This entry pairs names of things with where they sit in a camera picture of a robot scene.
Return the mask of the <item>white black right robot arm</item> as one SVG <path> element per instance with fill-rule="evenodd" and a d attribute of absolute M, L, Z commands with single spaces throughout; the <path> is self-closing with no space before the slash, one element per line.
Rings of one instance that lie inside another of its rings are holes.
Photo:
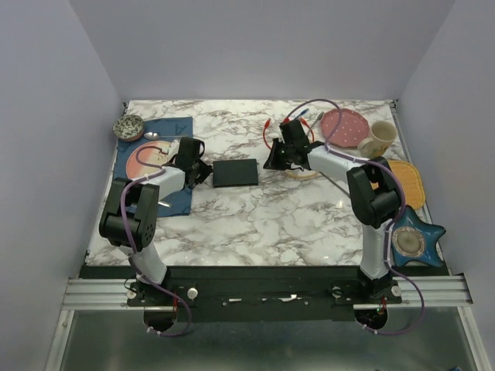
<path fill-rule="evenodd" d="M 387 160 L 372 160 L 334 151 L 321 141 L 311 143 L 298 120 L 279 125 L 264 168 L 285 171 L 292 166 L 318 172 L 347 184 L 350 203 L 363 229 L 363 254 L 357 273 L 357 297 L 376 301 L 391 286 L 391 230 L 405 208 L 404 192 Z"/>

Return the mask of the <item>dark grey network switch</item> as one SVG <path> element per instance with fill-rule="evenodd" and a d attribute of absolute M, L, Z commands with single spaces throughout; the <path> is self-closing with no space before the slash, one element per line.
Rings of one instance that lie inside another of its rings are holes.
<path fill-rule="evenodd" d="M 213 187 L 257 186 L 258 163 L 254 158 L 213 163 Z"/>

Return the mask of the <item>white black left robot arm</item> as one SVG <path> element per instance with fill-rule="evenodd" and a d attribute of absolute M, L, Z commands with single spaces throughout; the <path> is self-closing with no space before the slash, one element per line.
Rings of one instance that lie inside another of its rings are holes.
<path fill-rule="evenodd" d="M 166 282 L 167 266 L 153 243 L 159 201 L 206 180 L 213 167 L 203 161 L 204 150 L 203 141 L 181 138 L 171 159 L 160 165 L 142 161 L 137 151 L 136 161 L 153 172 L 133 179 L 114 179 L 104 204 L 99 234 L 127 254 L 136 278 L 147 284 L 145 296 L 154 305 L 178 298 Z"/>

